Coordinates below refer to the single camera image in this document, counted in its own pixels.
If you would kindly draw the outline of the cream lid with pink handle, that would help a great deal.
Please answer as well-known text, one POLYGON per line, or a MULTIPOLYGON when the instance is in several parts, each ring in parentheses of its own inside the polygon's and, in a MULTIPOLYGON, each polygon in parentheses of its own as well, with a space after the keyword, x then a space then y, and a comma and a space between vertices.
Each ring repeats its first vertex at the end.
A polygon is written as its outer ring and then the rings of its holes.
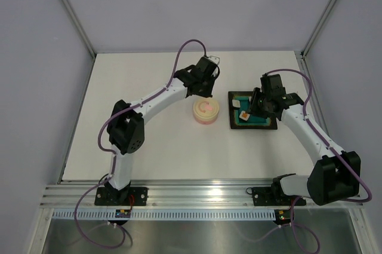
POLYGON ((213 98, 198 99, 193 104, 193 112, 218 112, 220 111, 220 105, 217 100, 213 98))

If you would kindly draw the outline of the pink round lunch box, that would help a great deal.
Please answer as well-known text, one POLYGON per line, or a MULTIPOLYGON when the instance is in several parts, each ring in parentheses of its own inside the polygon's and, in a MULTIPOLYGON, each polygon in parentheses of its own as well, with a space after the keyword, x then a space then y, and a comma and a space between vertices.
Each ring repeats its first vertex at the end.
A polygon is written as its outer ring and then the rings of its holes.
POLYGON ((193 117, 195 121, 199 124, 209 125, 216 122, 218 118, 218 112, 204 113, 204 112, 194 112, 193 117))

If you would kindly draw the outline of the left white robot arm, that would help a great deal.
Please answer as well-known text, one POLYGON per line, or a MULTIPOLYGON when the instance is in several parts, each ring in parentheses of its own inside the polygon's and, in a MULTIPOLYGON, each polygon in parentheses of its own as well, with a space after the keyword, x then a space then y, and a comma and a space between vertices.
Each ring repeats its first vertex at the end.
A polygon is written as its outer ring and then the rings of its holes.
POLYGON ((127 103, 115 103, 110 118, 102 125, 97 138, 100 150, 112 154, 107 178, 99 183, 116 205, 129 197, 133 156, 144 143, 145 125, 175 102, 190 96, 210 98, 220 75, 215 63, 207 67, 190 65, 173 71, 170 80, 149 95, 127 103))

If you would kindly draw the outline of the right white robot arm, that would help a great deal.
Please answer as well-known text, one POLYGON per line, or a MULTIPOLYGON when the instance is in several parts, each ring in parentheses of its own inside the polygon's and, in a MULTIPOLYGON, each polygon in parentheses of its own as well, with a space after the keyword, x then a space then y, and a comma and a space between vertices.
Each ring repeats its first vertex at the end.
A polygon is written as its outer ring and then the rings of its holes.
POLYGON ((288 174, 273 180, 272 200, 286 203, 292 196, 310 198, 319 206, 347 200, 359 194, 354 175, 361 172, 361 159, 354 151, 346 152, 317 125, 295 93, 266 95, 256 87, 248 112, 262 118, 275 117, 287 126, 314 163, 310 175, 288 174))

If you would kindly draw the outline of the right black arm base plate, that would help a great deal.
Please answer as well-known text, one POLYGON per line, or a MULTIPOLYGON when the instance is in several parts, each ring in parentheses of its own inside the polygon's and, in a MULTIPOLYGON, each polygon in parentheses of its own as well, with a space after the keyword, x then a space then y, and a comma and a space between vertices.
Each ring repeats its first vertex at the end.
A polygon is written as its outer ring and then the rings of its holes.
POLYGON ((296 195, 285 195, 272 186, 250 188, 254 206, 291 206, 296 195))

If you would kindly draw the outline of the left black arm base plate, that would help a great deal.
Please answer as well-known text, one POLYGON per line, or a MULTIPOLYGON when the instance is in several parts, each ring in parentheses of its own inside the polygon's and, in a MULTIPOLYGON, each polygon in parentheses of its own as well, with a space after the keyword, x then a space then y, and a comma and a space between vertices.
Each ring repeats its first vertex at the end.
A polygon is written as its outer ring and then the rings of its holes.
POLYGON ((113 198, 106 188, 98 188, 94 204, 96 206, 145 206, 148 189, 146 187, 131 187, 123 199, 113 198))

